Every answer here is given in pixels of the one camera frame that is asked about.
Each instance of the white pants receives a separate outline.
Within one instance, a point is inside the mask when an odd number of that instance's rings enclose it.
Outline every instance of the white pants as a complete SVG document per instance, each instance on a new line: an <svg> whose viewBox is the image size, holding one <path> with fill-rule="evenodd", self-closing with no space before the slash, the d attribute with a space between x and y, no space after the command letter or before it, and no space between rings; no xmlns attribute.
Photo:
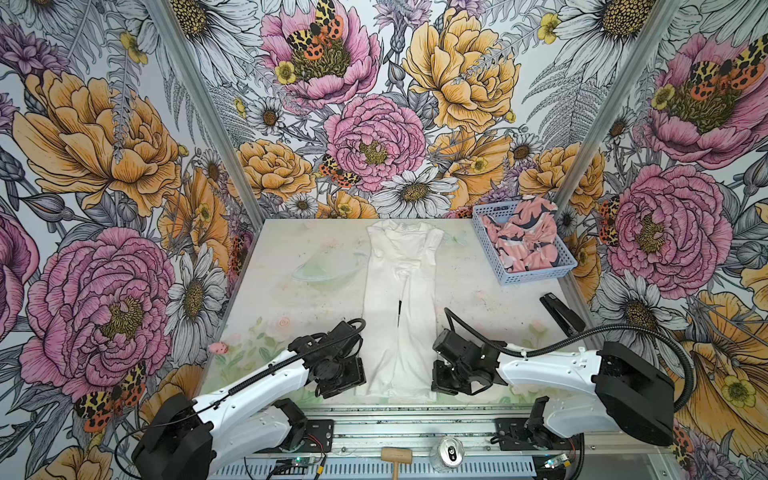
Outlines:
<svg viewBox="0 0 768 480"><path fill-rule="evenodd" d="M368 234L360 350L367 383L356 394L434 400L435 251L443 232L427 223L382 220Z"/></svg>

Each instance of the white tabletop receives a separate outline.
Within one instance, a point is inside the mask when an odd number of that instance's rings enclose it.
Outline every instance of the white tabletop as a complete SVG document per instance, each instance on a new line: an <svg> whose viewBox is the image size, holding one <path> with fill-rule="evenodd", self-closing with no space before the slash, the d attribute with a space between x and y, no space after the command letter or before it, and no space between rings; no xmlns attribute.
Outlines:
<svg viewBox="0 0 768 480"><path fill-rule="evenodd" d="M267 220L221 336L229 351L212 358L201 392L228 385L261 367L298 336L327 332L342 319L361 316L370 253L366 227L377 221ZM398 221L424 221L445 231L436 256L435 337L448 326L446 306L491 339L536 348L565 337L539 302L550 292L566 301L558 281L500 286L471 220ZM457 328L462 336L472 338ZM437 403L531 403L553 393L537 386L494 386L477 396L438 395ZM398 402L358 397L353 390L317 399L313 384L290 398L299 405Z"/></svg>

